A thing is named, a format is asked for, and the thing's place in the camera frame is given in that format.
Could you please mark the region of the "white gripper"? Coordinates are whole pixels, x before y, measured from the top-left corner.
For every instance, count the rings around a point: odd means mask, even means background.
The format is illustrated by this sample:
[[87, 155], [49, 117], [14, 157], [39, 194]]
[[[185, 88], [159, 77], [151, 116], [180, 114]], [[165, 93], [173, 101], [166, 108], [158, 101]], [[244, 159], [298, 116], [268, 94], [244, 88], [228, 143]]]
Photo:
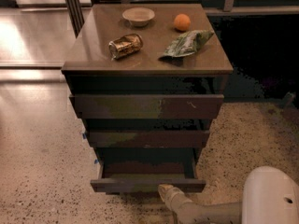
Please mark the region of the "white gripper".
[[180, 211], [189, 204], [193, 204], [193, 201], [182, 190], [170, 184], [160, 184], [158, 193], [166, 207], [171, 211]]

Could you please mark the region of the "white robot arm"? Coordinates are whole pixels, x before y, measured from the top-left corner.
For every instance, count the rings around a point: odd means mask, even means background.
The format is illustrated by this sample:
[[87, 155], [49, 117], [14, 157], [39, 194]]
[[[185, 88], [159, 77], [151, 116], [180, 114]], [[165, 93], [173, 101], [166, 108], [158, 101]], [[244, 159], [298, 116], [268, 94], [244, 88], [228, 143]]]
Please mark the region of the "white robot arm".
[[201, 205], [168, 184], [158, 192], [179, 224], [299, 224], [299, 185], [270, 166], [249, 173], [237, 203]]

